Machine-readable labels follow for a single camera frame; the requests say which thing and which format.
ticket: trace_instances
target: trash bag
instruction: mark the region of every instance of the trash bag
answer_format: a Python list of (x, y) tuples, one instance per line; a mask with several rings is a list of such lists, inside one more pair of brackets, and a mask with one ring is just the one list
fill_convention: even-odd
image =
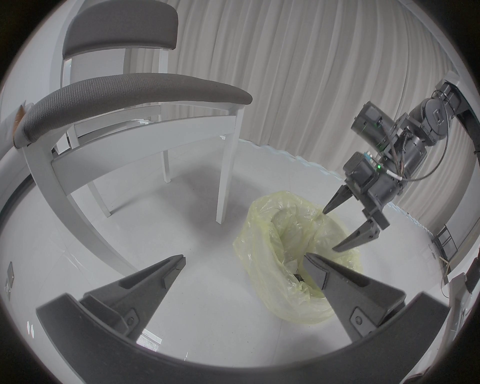
[(250, 206), (233, 242), (259, 298), (289, 322), (316, 324), (334, 313), (303, 268), (305, 253), (317, 253), (362, 272), (357, 249), (332, 250), (348, 231), (335, 215), (324, 215), (323, 208), (290, 192), (261, 197)]

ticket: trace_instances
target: white tile floor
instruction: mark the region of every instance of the white tile floor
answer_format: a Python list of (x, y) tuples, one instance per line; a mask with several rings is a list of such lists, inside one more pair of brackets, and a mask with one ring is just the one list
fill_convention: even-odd
[[(163, 182), (159, 155), (96, 180), (112, 209), (109, 218), (86, 187), (73, 194), (98, 231), (137, 268), (185, 255), (185, 268), (147, 327), (162, 339), (158, 352), (206, 364), (253, 367), (308, 359), (349, 344), (336, 317), (308, 326), (271, 314), (232, 249), (256, 198), (288, 190), (325, 205), (342, 180), (284, 153), (241, 141), (227, 217), (219, 225), (215, 216), (223, 143), (214, 138), (171, 150), (170, 184)], [(353, 231), (365, 220), (362, 208), (350, 199), (334, 212)], [(364, 273), (403, 289), (407, 301), (427, 291), (447, 303), (428, 233), (392, 206), (384, 213), (391, 226), (378, 240), (360, 247)], [(38, 351), (37, 343), (47, 342), (35, 316), (38, 305), (65, 291), (80, 298), (121, 277), (69, 233), (36, 187), (1, 232), (0, 252), (5, 255), (2, 269), (14, 260), (15, 283), (7, 305), (15, 321), (25, 324), (20, 331)], [(26, 333), (27, 321), (36, 328), (35, 340)], [(58, 363), (54, 353), (53, 348), (42, 352), (49, 364)]]

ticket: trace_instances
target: curtain fold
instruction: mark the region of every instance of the curtain fold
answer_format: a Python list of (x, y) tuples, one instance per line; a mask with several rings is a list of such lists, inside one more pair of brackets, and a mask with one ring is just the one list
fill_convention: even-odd
[[(350, 129), (364, 103), (396, 119), (453, 69), (430, 32), (395, 0), (166, 2), (179, 14), (170, 73), (247, 90), (253, 103), (241, 138), (340, 175), (353, 152), (372, 149)], [(166, 118), (211, 113), (185, 106), (164, 111)], [(435, 166), (444, 144), (429, 148), (419, 175)], [(394, 202), (435, 233), (460, 202), (474, 164), (473, 144), (455, 120), (442, 165)]]

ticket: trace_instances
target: chair backrest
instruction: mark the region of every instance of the chair backrest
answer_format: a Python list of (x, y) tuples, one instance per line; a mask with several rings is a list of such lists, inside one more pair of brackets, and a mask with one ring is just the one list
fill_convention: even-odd
[(109, 0), (74, 17), (63, 42), (63, 59), (114, 48), (177, 46), (178, 14), (158, 0)]

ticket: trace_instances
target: chair seat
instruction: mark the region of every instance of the chair seat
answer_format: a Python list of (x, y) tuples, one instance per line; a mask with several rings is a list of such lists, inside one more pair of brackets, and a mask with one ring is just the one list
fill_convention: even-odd
[(52, 92), (23, 117), (14, 133), (22, 148), (48, 131), (143, 103), (201, 101), (248, 105), (252, 96), (232, 85), (171, 73), (129, 73), (82, 80)]

